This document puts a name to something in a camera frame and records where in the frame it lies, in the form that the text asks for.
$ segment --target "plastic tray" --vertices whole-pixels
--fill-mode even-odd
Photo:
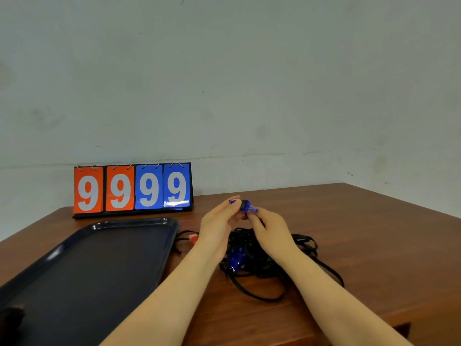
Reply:
[[[0,288],[23,305],[9,345],[98,345],[160,284],[178,229],[170,218],[99,222],[72,234]]]

